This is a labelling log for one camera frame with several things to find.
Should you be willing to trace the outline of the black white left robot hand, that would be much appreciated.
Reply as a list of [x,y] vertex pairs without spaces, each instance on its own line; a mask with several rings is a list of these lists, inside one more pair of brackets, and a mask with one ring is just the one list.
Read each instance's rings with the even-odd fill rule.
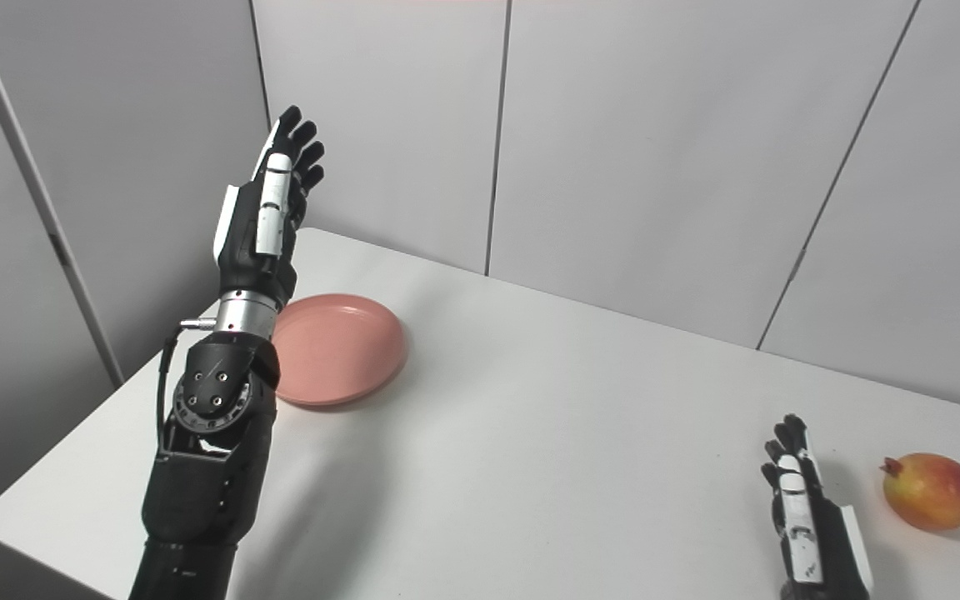
[[308,195],[323,180],[325,147],[315,122],[287,107],[260,149],[250,181],[226,187],[212,255],[218,292],[258,293],[278,310],[289,303],[298,276],[293,268],[297,231]]

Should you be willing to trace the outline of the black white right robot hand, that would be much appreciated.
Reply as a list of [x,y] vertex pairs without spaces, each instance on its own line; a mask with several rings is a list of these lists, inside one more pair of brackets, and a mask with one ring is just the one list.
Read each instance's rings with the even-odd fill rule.
[[853,506],[823,489],[805,422],[786,414],[763,445],[761,467],[771,487],[771,518],[786,580],[781,599],[869,599],[873,573]]

